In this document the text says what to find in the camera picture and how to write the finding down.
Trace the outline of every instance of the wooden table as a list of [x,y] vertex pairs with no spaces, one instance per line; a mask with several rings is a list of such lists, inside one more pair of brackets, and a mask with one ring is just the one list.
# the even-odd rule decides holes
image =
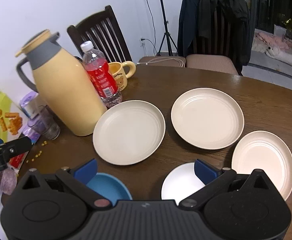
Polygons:
[[[166,175],[182,163],[201,158],[218,168],[231,167],[235,145],[222,150],[203,150],[185,142],[172,126],[170,112],[182,93],[199,87],[219,89],[234,98],[245,116],[242,136],[254,130],[266,130],[281,137],[292,152],[292,90],[259,80],[206,70],[178,67],[138,66],[122,92],[124,100],[139,99],[157,106],[166,120],[166,133],[160,147],[146,160],[131,166],[115,166],[103,161],[95,152],[92,136],[76,137],[61,124],[59,137],[33,147],[20,171],[23,175],[35,167],[41,173],[54,173],[62,166],[73,168],[92,158],[98,171],[119,178],[134,200],[160,199]],[[31,159],[42,150],[42,155]],[[287,200],[292,212],[292,193]],[[292,239],[292,223],[285,239]]]

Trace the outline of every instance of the plastic water bottle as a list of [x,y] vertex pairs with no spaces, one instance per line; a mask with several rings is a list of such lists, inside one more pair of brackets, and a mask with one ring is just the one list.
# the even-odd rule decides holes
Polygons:
[[84,67],[104,104],[111,108],[121,103],[122,95],[115,79],[109,72],[105,55],[100,50],[94,49],[91,41],[84,42],[80,48],[85,53],[82,61]]

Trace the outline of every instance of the plate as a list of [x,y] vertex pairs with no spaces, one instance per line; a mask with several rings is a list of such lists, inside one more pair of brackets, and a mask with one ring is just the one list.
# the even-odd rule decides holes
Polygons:
[[87,184],[87,187],[109,199],[113,205],[117,200],[132,200],[127,187],[116,177],[98,172]]
[[182,94],[173,105],[171,118],[179,136],[208,150],[233,144],[242,134],[245,123],[237,102],[212,88],[196,88]]
[[203,188],[205,184],[195,175],[194,163],[185,163],[173,169],[162,185],[162,199],[181,200]]
[[245,135],[236,145],[231,166],[240,174],[264,170],[285,200],[292,192],[292,153],[273,133],[254,131]]
[[165,119],[151,103],[125,101],[107,110],[92,137],[97,154],[115,165],[131,165],[152,155],[165,135]]

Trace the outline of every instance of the beige plate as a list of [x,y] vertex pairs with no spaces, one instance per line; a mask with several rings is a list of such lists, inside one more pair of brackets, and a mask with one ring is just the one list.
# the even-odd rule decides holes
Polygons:
[[264,170],[285,200],[292,192],[292,153],[273,133],[254,131],[245,135],[236,145],[231,167],[240,174]]
[[98,155],[115,165],[130,165],[148,158],[161,144],[165,119],[151,103],[122,102],[98,120],[92,141]]
[[171,118],[185,141],[208,150],[233,144],[245,123],[237,102],[212,88],[196,88],[182,94],[173,105]]

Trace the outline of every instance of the thermos handle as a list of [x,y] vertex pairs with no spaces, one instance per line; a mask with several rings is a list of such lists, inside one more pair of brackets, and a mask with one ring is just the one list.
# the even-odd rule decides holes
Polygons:
[[59,37],[60,37],[60,33],[56,32],[50,36],[49,40],[51,41],[51,43],[54,43],[56,42],[56,40],[59,39]]
[[28,59],[25,57],[23,58],[21,61],[19,61],[19,63],[17,64],[16,66],[16,70],[17,70],[17,73],[19,75],[19,77],[21,78],[21,80],[30,88],[32,89],[33,91],[37,92],[37,88],[36,88],[36,85],[34,83],[32,83],[25,75],[25,73],[23,72],[23,70],[21,69],[21,66],[23,64],[25,64],[26,62],[28,62]]

